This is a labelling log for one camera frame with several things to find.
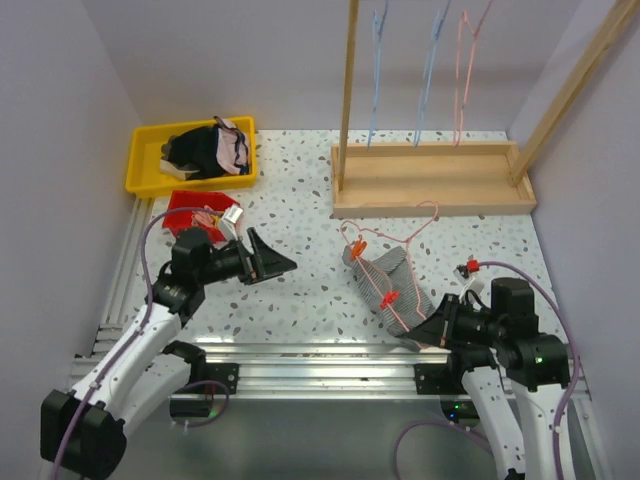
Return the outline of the red clip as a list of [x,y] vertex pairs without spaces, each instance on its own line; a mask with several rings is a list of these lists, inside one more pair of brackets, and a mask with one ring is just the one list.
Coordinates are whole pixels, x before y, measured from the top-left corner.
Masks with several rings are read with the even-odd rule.
[[392,305],[399,297],[400,293],[398,291],[389,290],[382,298],[380,303],[380,308],[385,309]]

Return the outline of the orange clip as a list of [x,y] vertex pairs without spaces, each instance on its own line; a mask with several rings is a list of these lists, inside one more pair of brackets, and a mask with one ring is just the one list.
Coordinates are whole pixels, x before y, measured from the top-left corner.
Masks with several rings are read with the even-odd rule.
[[367,242],[362,240],[362,239],[358,239],[356,240],[352,245],[351,245],[351,251],[350,251],[350,260],[354,261],[356,258],[358,258],[363,251],[366,249],[367,247]]

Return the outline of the pink underwear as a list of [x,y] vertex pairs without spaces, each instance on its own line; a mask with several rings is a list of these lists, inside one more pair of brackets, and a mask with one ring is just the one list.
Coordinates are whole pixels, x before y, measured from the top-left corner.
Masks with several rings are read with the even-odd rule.
[[250,144],[247,136],[230,120],[214,117],[218,134],[216,160],[229,175],[249,173]]

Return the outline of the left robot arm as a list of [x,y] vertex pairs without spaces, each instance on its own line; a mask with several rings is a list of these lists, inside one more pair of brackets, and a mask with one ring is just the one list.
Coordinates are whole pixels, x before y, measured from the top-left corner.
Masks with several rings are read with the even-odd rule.
[[248,229],[249,247],[231,240],[215,247],[192,227],[180,233],[131,325],[102,360],[68,391],[52,390],[41,405],[40,455],[51,476],[67,469],[106,479],[122,460],[129,437],[172,394],[203,390],[229,397],[203,349],[178,340],[205,299],[209,284],[236,278],[260,283],[296,263]]

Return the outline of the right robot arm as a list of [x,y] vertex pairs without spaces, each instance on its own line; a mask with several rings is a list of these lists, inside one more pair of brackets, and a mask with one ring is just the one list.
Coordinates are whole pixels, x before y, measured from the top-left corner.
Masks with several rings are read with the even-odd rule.
[[532,285],[496,278],[489,307],[446,296],[406,338],[450,351],[445,379],[479,415],[500,479],[573,479],[569,356],[539,329]]

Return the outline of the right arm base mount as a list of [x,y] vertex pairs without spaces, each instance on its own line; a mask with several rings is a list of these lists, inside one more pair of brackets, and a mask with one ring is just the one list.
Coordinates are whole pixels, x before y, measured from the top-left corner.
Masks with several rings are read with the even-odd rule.
[[418,395],[462,395],[465,390],[460,378],[447,364],[418,363],[413,365],[414,384]]

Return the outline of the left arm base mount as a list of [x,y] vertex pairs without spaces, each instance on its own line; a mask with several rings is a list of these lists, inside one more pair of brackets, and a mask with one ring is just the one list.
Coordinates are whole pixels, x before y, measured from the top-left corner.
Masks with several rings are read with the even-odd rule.
[[239,380],[239,365],[237,363],[205,363],[200,366],[191,367],[190,377],[187,384],[177,390],[177,394],[223,394],[224,389],[218,385],[202,384],[194,386],[194,383],[203,381],[216,381],[223,384],[230,395],[234,395],[237,390]]

